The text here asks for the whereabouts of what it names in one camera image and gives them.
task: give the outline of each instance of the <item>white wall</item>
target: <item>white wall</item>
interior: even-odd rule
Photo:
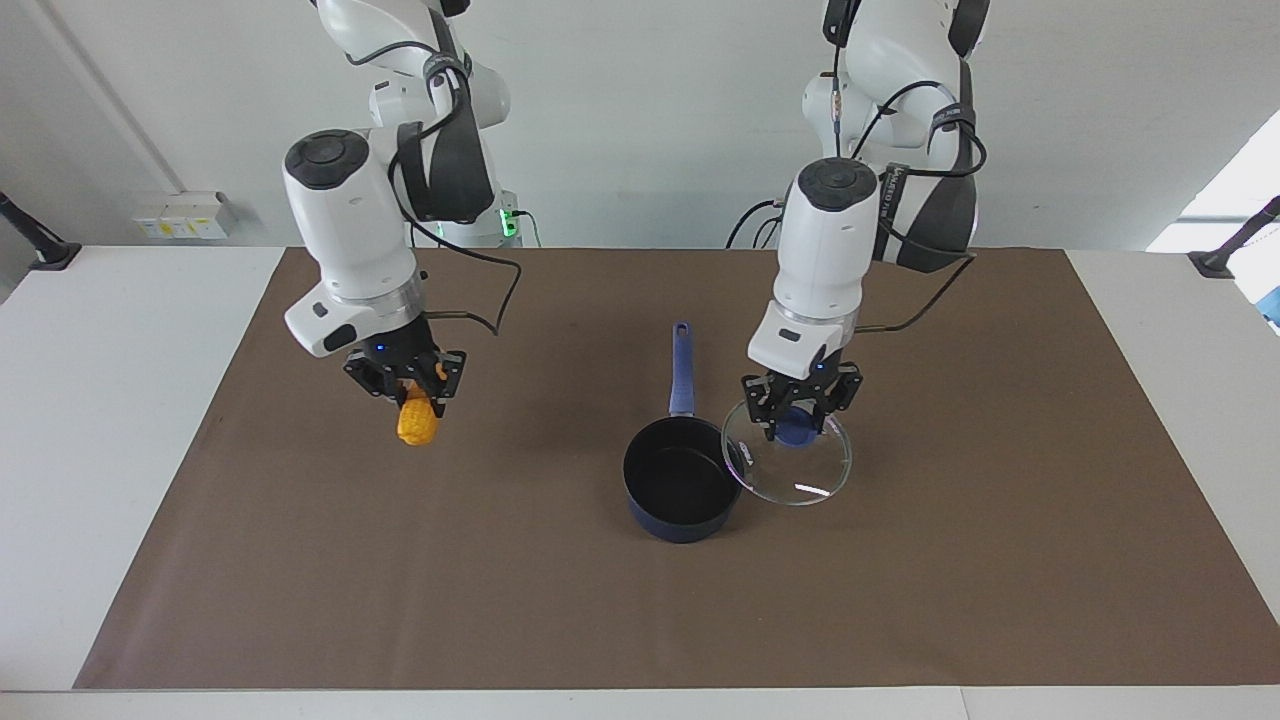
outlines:
[[[81,240],[132,242],[128,197],[155,182],[47,61],[26,1],[0,3],[0,131],[23,138],[4,143],[0,187]],[[297,242],[279,160],[307,132],[367,124],[379,77],[346,64],[308,3],[35,1],[182,182],[237,204],[239,241]],[[799,99],[829,64],[822,6],[476,0],[460,32],[515,100],[490,133],[503,183],[549,245],[723,242],[818,154]],[[1274,0],[993,4],[974,59],[992,150],[979,242],[1144,247],[1280,105],[1277,22]],[[84,208],[114,217],[97,232]]]

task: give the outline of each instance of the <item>brown mat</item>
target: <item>brown mat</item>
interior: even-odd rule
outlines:
[[[507,282],[424,256],[438,307]],[[855,341],[850,486],[744,493],[686,547],[632,523],[622,454],[666,410],[675,320],[700,414],[737,402],[773,255],[518,259],[502,338],[438,325],[471,363],[410,450],[289,338],[316,269],[287,252],[77,687],[1280,683],[1280,629],[1064,254],[984,251]],[[877,268],[863,320],[940,281]]]

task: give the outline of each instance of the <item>table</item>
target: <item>table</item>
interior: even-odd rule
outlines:
[[[10,348],[0,398],[19,409],[0,418],[0,688],[19,691],[0,697],[0,717],[1280,715],[1277,687],[65,693],[279,256],[87,249],[67,273],[33,274],[0,306],[0,340]],[[1234,286],[1203,281],[1180,256],[1070,259],[1280,614],[1280,447],[1270,439],[1280,391],[1266,383],[1280,363],[1275,334]],[[72,438],[78,450],[59,451]]]

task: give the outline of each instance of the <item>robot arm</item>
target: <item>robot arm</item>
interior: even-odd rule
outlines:
[[[769,439],[792,407],[820,430],[851,404],[861,374],[842,352],[873,260],[934,272],[966,256],[986,160],[966,58],[987,3],[828,3],[824,33],[845,64],[804,99],[827,158],[787,192],[773,301],[748,348],[768,372],[742,379]]]
[[[474,222],[495,199],[465,53],[447,19],[447,8],[461,12],[466,3],[319,0],[316,8],[353,64],[410,78],[431,114],[430,122],[312,133],[289,150],[285,191],[320,283],[285,323],[315,356],[360,343],[344,369],[361,387],[401,405],[421,391],[439,418],[466,354],[444,352],[433,338],[404,220]],[[504,108],[498,83],[490,100]]]

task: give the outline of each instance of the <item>wall socket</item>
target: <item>wall socket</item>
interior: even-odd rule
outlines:
[[[183,192],[143,204],[133,224],[150,240],[227,240],[236,217],[220,192]]]

